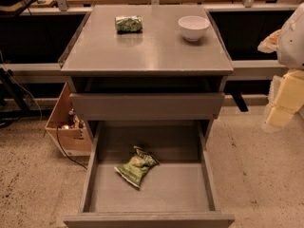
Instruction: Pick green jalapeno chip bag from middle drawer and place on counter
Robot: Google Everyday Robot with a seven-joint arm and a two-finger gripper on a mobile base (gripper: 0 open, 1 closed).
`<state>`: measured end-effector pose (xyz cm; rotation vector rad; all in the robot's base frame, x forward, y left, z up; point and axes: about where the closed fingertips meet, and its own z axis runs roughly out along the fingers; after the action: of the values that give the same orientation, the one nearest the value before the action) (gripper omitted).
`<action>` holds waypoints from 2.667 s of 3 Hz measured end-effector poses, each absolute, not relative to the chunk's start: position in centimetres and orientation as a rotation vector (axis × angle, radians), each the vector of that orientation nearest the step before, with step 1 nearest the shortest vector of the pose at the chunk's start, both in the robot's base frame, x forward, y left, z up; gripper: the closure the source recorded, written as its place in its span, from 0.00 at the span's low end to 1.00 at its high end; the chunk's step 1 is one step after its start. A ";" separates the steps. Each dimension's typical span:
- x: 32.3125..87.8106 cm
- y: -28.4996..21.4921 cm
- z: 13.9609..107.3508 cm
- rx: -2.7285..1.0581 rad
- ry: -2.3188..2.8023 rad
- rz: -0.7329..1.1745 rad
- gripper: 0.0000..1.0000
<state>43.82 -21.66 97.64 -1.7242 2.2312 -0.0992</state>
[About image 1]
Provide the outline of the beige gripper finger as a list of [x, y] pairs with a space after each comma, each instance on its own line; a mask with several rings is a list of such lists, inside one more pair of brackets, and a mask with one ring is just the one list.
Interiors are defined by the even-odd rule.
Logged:
[[279, 34], [280, 29], [271, 33], [258, 45], [257, 50], [264, 53], [272, 53], [277, 51]]
[[274, 133], [284, 128], [304, 106], [304, 71], [290, 69], [271, 82], [262, 129]]

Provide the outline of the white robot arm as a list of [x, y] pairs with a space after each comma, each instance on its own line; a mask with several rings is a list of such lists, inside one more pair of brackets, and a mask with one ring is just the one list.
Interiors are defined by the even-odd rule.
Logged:
[[300, 4], [281, 29], [257, 47], [264, 53], [276, 52], [278, 62], [288, 68], [275, 76], [269, 91], [262, 129], [274, 133], [284, 128], [304, 106], [304, 4]]

